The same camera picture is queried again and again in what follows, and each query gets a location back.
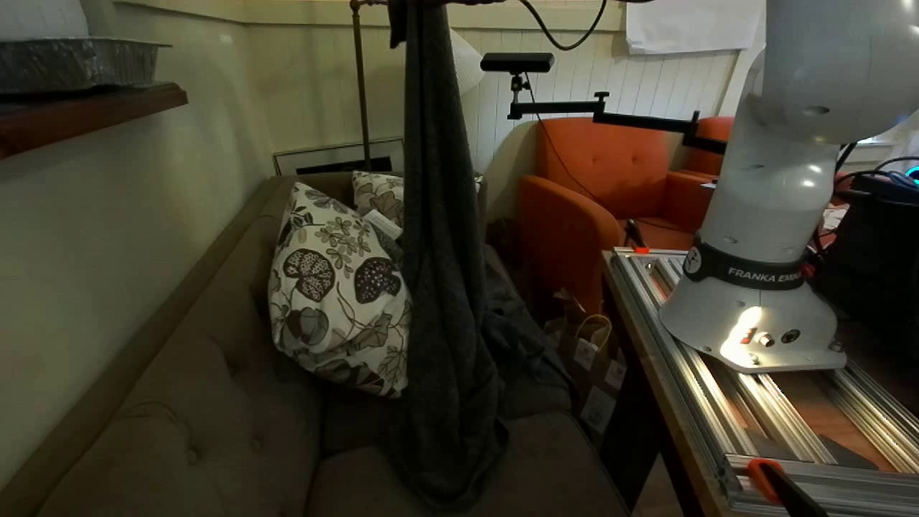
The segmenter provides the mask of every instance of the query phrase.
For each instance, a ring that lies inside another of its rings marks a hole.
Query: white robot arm
[[[767,0],[724,173],[661,311],[664,328],[737,369],[842,368],[836,312],[800,276],[839,142],[919,105],[919,0]]]

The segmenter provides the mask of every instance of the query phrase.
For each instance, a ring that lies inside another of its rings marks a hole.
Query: wire
[[[572,49],[582,45],[585,36],[592,36],[592,33],[596,32],[599,18],[603,18],[603,10],[606,10],[606,6],[608,6],[608,0],[599,0],[599,9],[596,9],[595,23],[579,33],[579,41],[573,41],[573,43],[565,45],[565,43],[553,41],[553,33],[549,32],[542,13],[540,13],[529,0],[519,0],[519,3],[526,6],[529,13],[534,13],[534,20],[536,20],[536,26],[542,28],[542,33],[549,36],[549,43],[550,43],[553,49],[560,49],[560,51],[572,51]]]

